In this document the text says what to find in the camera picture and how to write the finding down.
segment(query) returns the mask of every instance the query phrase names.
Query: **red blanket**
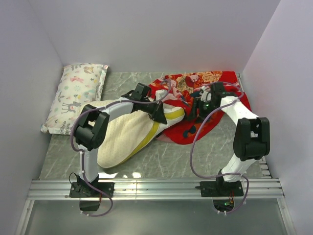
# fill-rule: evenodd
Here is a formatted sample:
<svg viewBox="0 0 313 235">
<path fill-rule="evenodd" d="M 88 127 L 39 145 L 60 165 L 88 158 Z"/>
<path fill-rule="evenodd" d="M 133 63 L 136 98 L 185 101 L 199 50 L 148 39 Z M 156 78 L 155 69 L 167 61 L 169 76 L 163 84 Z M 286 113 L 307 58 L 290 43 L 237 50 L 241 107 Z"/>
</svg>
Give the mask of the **red blanket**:
<svg viewBox="0 0 313 235">
<path fill-rule="evenodd" d="M 166 84 L 161 85 L 161 82 L 164 79 L 170 79 L 172 83 L 170 94 L 163 100 L 164 103 L 182 107 L 185 110 L 186 115 L 189 115 L 190 113 L 193 96 L 200 90 L 202 85 L 219 81 L 229 82 L 239 86 L 235 72 L 231 71 L 209 71 L 167 75 L 163 78 L 155 80 L 152 84 L 149 85 L 152 89 L 153 98 L 155 98 L 155 93 L 157 90 L 168 89 Z M 225 89 L 228 92 L 236 92 L 236 94 L 240 94 L 236 88 L 230 85 L 225 85 Z M 244 95 L 240 101 L 248 109 L 250 109 L 250 104 L 246 95 Z M 201 139 L 203 136 L 209 133 L 220 122 L 223 115 L 223 111 L 216 112 L 205 124 L 198 139 Z M 200 125 L 201 123 L 195 123 L 195 120 L 187 121 L 184 119 L 176 125 L 164 130 L 163 137 L 159 139 L 172 141 L 178 144 L 192 143 Z"/>
</svg>

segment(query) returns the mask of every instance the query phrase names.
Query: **floral pattern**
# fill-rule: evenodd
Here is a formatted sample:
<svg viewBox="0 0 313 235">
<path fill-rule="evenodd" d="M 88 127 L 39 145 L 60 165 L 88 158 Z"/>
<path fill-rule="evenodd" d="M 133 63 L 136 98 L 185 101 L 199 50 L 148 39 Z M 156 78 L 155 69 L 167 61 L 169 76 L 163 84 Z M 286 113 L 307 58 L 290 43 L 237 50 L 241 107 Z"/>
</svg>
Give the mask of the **floral pattern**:
<svg viewBox="0 0 313 235">
<path fill-rule="evenodd" d="M 63 75 L 47 121 L 41 131 L 69 135 L 84 103 L 100 100 L 108 66 L 74 64 L 63 68 Z"/>
</svg>

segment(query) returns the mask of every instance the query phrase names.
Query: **pillowcase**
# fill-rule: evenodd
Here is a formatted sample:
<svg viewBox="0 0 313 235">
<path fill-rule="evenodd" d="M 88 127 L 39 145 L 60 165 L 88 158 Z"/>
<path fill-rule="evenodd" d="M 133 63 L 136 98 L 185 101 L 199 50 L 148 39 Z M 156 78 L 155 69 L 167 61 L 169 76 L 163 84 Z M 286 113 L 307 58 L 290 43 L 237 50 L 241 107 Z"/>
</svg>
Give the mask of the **pillowcase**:
<svg viewBox="0 0 313 235">
<path fill-rule="evenodd" d="M 69 135 L 80 108 L 85 103 L 101 99 L 108 67 L 90 63 L 65 66 L 49 116 L 41 126 L 41 131 Z"/>
</svg>

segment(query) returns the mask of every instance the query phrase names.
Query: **blanket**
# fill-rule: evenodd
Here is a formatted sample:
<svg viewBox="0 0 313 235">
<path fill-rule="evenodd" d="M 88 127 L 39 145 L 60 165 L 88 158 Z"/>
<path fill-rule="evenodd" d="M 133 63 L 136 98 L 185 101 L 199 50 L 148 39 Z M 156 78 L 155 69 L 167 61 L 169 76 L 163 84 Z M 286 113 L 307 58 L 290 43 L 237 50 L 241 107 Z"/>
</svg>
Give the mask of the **blanket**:
<svg viewBox="0 0 313 235">
<path fill-rule="evenodd" d="M 210 84 L 212 82 L 229 82 L 239 86 L 236 73 L 232 71 L 208 71 L 186 74 L 172 74 L 157 79 L 149 85 L 152 89 L 153 98 L 155 97 L 157 90 L 168 89 L 166 84 L 161 85 L 161 82 L 164 79 L 170 79 L 172 86 L 170 93 L 163 100 L 163 102 L 173 106 L 182 107 L 186 113 L 185 117 L 189 115 L 192 101 L 194 97 L 199 95 L 199 91 L 202 85 Z M 227 92 L 235 92 L 237 95 L 240 94 L 236 88 L 230 85 L 225 85 L 225 90 Z M 240 101 L 248 109 L 251 109 L 246 95 L 244 95 Z M 223 115 L 223 111 L 216 112 L 205 124 L 198 139 L 201 139 L 203 136 L 209 133 L 220 122 Z M 178 144 L 192 143 L 200 125 L 201 123 L 195 123 L 195 120 L 187 121 L 184 119 L 181 122 L 164 130 L 158 137 L 158 140 L 175 142 Z"/>
</svg>

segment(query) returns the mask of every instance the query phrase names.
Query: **purple cable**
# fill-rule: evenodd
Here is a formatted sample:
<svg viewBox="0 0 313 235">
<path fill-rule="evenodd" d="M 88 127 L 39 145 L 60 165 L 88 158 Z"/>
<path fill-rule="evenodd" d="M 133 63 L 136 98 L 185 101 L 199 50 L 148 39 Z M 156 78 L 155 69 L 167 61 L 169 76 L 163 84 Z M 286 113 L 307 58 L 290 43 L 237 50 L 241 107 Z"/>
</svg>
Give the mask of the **purple cable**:
<svg viewBox="0 0 313 235">
<path fill-rule="evenodd" d="M 163 84 L 164 82 L 167 82 L 168 83 L 168 90 L 166 92 L 166 94 L 164 95 L 164 97 L 160 98 L 159 100 L 154 100 L 154 101 L 151 101 L 151 102 L 143 102 L 143 101 L 134 101 L 134 100 L 119 100 L 119 101 L 114 101 L 110 104 L 108 104 L 107 106 L 103 106 L 103 107 L 99 107 L 99 108 L 95 108 L 95 109 L 91 109 L 91 110 L 87 110 L 83 113 L 81 113 L 78 118 L 76 119 L 76 121 L 74 122 L 73 124 L 73 128 L 72 128 L 72 131 L 70 133 L 70 144 L 72 146 L 72 149 L 76 152 L 81 152 L 82 153 L 82 173 L 83 173 L 83 178 L 84 178 L 84 181 L 86 182 L 86 184 L 92 188 L 93 190 L 99 192 L 100 194 L 104 195 L 105 197 L 107 197 L 110 202 L 111 202 L 111 205 L 110 205 L 110 208 L 102 213 L 102 214 L 89 214 L 89 213 L 86 213 L 86 212 L 83 212 L 83 214 L 87 215 L 87 216 L 90 216 L 90 217 L 100 217 L 100 216 L 104 216 L 106 215 L 107 213 L 110 212 L 110 210 L 112 209 L 113 207 L 113 200 L 112 198 L 105 192 L 99 190 L 98 188 L 94 187 L 93 185 L 91 185 L 89 182 L 88 182 L 88 179 L 86 177 L 86 174 L 85 174 L 85 151 L 83 149 L 79 149 L 79 148 L 76 148 L 75 145 L 74 145 L 74 130 L 76 129 L 77 127 L 77 124 L 79 122 L 79 120 L 82 118 L 82 116 L 88 114 L 88 113 L 91 113 L 91 112 L 94 112 L 94 111 L 98 111 L 98 110 L 101 110 L 101 109 L 106 109 L 108 107 L 111 107 L 115 104 L 119 104 L 119 103 L 124 103 L 124 102 L 131 102 L 131 103 L 136 103 L 136 104 L 154 104 L 154 103 L 158 103 L 160 101 L 162 101 L 168 94 L 169 92 L 171 91 L 171 88 L 172 88 L 172 84 L 171 84 L 171 81 L 170 80 L 167 80 L 165 79 L 161 84 Z"/>
<path fill-rule="evenodd" d="M 211 85 L 214 84 L 214 83 L 216 83 L 216 82 L 212 82 L 212 83 L 208 84 L 207 86 L 211 86 Z M 242 201 L 240 202 L 240 204 L 239 204 L 236 208 L 234 208 L 233 210 L 231 210 L 231 211 L 229 211 L 229 212 L 226 212 L 226 214 L 229 214 L 229 213 L 232 213 L 232 212 L 236 211 L 239 207 L 241 207 L 241 206 L 244 204 L 244 202 L 245 202 L 245 200 L 246 200 L 246 197 L 248 196 L 249 179 L 248 179 L 246 176 L 241 175 L 240 173 L 235 173 L 235 172 L 234 172 L 234 173 L 225 173 L 225 174 L 220 174 L 220 175 L 213 175 L 213 176 L 203 176 L 203 175 L 199 175 L 199 174 L 195 171 L 195 169 L 194 169 L 194 167 L 193 167 L 193 165 L 192 165 L 192 154 L 193 154 L 193 152 L 194 152 L 194 148 L 195 148 L 195 145 L 196 145 L 196 141 L 197 141 L 197 139 L 198 139 L 198 137 L 199 137 L 199 134 L 200 134 L 202 128 L 204 127 L 204 125 L 206 124 L 206 122 L 209 120 L 209 118 L 210 118 L 214 113 L 216 113 L 218 110 L 221 110 L 221 109 L 223 109 L 223 108 L 225 108 L 225 107 L 228 107 L 228 106 L 230 106 L 230 105 L 233 105 L 234 103 L 237 102 L 237 100 L 239 100 L 241 97 L 244 96 L 244 92 L 243 92 L 240 88 L 238 88 L 236 85 L 234 85 L 234 84 L 232 84 L 232 83 L 229 83 L 229 82 L 223 82 L 223 83 L 235 87 L 236 89 L 238 89 L 238 91 L 241 92 L 241 95 L 240 95 L 237 99 L 235 99 L 235 100 L 233 100 L 232 102 L 230 102 L 229 104 L 223 105 L 223 106 L 221 106 L 221 107 L 219 107 L 219 108 L 213 110 L 213 111 L 210 112 L 210 114 L 203 120 L 201 126 L 199 127 L 199 129 L 198 129 L 198 131 L 197 131 L 197 133 L 196 133 L 196 136 L 195 136 L 195 138 L 194 138 L 194 141 L 192 142 L 192 145 L 191 145 L 190 156 L 189 156 L 189 163 L 190 163 L 190 168 L 191 168 L 192 172 L 193 172 L 196 176 L 198 176 L 199 178 L 202 178 L 202 179 L 216 179 L 216 178 L 218 178 L 218 177 L 222 177 L 222 176 L 226 176 L 226 175 L 240 175 L 241 177 L 243 177 L 243 178 L 246 180 L 246 193 L 245 193 L 245 195 L 244 195 Z"/>
</svg>

